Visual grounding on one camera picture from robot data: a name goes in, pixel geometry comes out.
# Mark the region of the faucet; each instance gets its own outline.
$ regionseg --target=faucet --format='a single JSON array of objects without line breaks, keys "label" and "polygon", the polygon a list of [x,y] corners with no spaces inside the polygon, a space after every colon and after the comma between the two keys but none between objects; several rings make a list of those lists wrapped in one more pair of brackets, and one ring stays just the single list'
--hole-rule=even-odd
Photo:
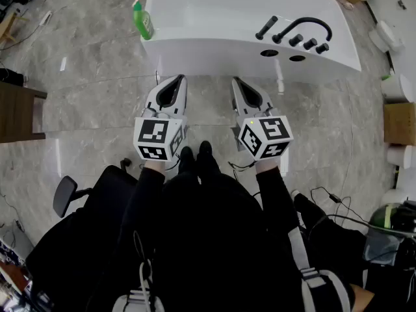
[{"label": "faucet", "polygon": [[279,34],[275,34],[272,37],[273,42],[275,42],[276,44],[280,44],[282,38],[289,33],[289,31],[293,30],[296,26],[298,26],[301,23],[306,23],[306,22],[311,22],[311,23],[316,23],[319,24],[321,26],[323,26],[326,31],[328,32],[328,35],[326,37],[327,41],[330,41],[332,38],[332,30],[330,28],[330,26],[328,24],[326,24],[325,22],[323,22],[321,19],[318,18],[298,18],[296,20],[294,20],[285,30],[283,30],[281,33]]}]

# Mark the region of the soap bottle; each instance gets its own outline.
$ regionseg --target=soap bottle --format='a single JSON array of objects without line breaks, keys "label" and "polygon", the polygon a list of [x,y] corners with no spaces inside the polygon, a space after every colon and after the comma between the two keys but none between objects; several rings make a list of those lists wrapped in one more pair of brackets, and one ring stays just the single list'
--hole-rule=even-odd
[{"label": "soap bottle", "polygon": [[139,2],[133,7],[133,19],[142,37],[149,40],[153,36],[153,24],[151,24],[149,13],[142,10],[142,5]]}]

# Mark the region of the white bathtub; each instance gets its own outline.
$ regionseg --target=white bathtub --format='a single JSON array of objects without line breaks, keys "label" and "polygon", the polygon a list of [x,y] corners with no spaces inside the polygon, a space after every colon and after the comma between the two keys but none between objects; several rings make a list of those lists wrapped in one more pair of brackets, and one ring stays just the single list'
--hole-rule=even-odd
[{"label": "white bathtub", "polygon": [[[286,81],[322,84],[361,71],[350,29],[335,0],[147,0],[146,10],[155,33],[142,42],[162,76],[283,76]],[[258,40],[255,34],[272,15],[278,22]],[[332,28],[329,51],[318,55],[315,47],[306,51],[302,43],[289,45],[298,33],[304,41],[327,42],[326,29],[314,23],[297,26],[281,44],[272,41],[273,34],[305,16],[319,18]],[[262,56],[267,49],[279,54]],[[305,60],[289,60],[297,55]]]}]

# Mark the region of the black office chair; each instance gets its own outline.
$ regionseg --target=black office chair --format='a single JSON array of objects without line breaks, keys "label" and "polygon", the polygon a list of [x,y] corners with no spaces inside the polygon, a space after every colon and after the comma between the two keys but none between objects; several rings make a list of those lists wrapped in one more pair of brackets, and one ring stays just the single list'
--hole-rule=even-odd
[{"label": "black office chair", "polygon": [[[137,180],[121,167],[108,166],[94,188],[77,191],[66,176],[53,200],[58,216],[64,217],[71,201],[88,195],[84,207],[52,227],[26,259],[35,290],[31,301],[39,311],[77,311],[85,307],[116,247],[124,210]],[[42,294],[50,299],[40,301]]]}]

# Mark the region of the floor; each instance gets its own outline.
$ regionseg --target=floor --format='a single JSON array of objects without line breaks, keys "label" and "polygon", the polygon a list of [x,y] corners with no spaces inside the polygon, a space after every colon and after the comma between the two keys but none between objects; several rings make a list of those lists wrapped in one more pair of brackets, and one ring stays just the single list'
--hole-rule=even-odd
[{"label": "floor", "polygon": [[[124,157],[133,161],[128,171],[140,174],[142,161],[132,142],[134,117],[155,86],[155,76],[132,22],[133,1],[32,0],[25,13],[31,21],[18,22],[13,35],[18,40],[28,36],[48,10],[53,12],[50,22],[0,54],[7,68],[29,76],[29,87],[48,92],[47,100],[35,105],[40,118],[34,122],[46,139],[0,144],[1,192],[18,210],[34,243],[59,221],[52,201],[61,177],[73,177],[79,188],[93,187],[106,166],[118,165]],[[270,93],[294,132],[287,188],[309,195],[324,186],[338,196],[351,196],[352,208],[369,218],[393,185],[380,91],[380,76],[389,65],[367,35],[374,26],[367,8],[360,4],[344,14],[362,73],[322,86],[286,84],[284,95],[277,95],[275,80],[252,81]],[[251,160],[246,151],[237,151],[231,132],[230,82],[230,77],[188,77],[186,114],[188,144],[197,150],[202,140],[211,141],[221,170],[232,175],[228,161],[243,165]],[[258,191],[253,168],[238,177],[249,192]],[[335,212],[323,190],[314,191],[314,197],[327,213]],[[69,212],[82,203],[75,202]],[[346,209],[339,213],[345,215]],[[0,200],[0,223],[15,217]],[[349,221],[344,226],[354,227]]]}]

